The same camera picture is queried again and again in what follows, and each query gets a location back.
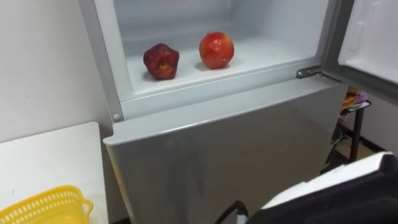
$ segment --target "shriveled apple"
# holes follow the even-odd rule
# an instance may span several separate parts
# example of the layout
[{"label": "shriveled apple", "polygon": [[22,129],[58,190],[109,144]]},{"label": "shriveled apple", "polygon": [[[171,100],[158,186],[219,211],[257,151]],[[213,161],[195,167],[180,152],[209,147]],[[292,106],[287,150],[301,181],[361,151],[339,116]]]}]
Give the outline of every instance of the shriveled apple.
[{"label": "shriveled apple", "polygon": [[180,53],[165,44],[157,44],[144,54],[144,64],[156,80],[170,80],[177,73]]}]

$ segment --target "white wall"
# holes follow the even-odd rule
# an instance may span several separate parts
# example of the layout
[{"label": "white wall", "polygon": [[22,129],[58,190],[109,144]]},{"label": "white wall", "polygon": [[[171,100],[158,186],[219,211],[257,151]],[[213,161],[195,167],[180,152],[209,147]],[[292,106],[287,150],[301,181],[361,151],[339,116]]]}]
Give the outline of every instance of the white wall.
[{"label": "white wall", "polygon": [[[0,1],[0,106],[0,142],[88,121],[109,132],[77,0]],[[116,221],[127,214],[109,161],[104,165]]]},{"label": "white wall", "polygon": [[[398,106],[369,95],[373,105],[364,112],[361,135],[374,144],[398,155]],[[351,115],[345,126],[353,128],[355,115]]]}]

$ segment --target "refrigerator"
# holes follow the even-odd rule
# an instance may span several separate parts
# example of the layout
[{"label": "refrigerator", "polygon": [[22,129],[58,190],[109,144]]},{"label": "refrigerator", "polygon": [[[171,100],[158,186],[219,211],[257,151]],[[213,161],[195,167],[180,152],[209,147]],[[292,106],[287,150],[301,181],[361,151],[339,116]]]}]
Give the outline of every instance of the refrigerator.
[{"label": "refrigerator", "polygon": [[[103,142],[133,223],[211,223],[316,177],[347,86],[398,104],[395,0],[80,0],[113,119]],[[224,32],[234,57],[204,66]],[[144,52],[179,51],[154,80]]]}]

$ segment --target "screw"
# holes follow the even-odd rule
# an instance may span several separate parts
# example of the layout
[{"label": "screw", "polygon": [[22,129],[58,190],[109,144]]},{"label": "screw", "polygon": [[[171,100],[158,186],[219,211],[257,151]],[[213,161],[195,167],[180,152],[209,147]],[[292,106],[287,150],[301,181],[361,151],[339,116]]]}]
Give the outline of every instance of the screw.
[{"label": "screw", "polygon": [[113,115],[113,120],[114,121],[119,121],[119,119],[120,119],[120,115],[119,114]]}]

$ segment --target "white object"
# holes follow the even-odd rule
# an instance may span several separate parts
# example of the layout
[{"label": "white object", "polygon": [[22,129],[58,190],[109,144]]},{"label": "white object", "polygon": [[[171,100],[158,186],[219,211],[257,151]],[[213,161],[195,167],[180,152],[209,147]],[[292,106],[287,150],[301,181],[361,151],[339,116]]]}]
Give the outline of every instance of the white object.
[{"label": "white object", "polygon": [[388,154],[392,154],[392,152],[380,152],[352,164],[341,165],[309,182],[301,182],[276,195],[262,209],[271,208],[295,198],[375,172],[379,170],[383,156]]},{"label": "white object", "polygon": [[94,203],[91,223],[108,223],[98,123],[0,144],[0,210],[60,185]]},{"label": "white object", "polygon": [[398,83],[396,0],[355,1],[339,63]]},{"label": "white object", "polygon": [[358,109],[360,109],[360,108],[364,108],[365,106],[369,106],[370,105],[370,103],[368,103],[368,102],[362,102],[362,103],[358,103],[358,104],[355,104],[355,105],[351,105],[351,106],[349,106],[348,108],[347,108],[347,110],[349,110],[349,111],[354,111],[354,110],[358,110]]}]

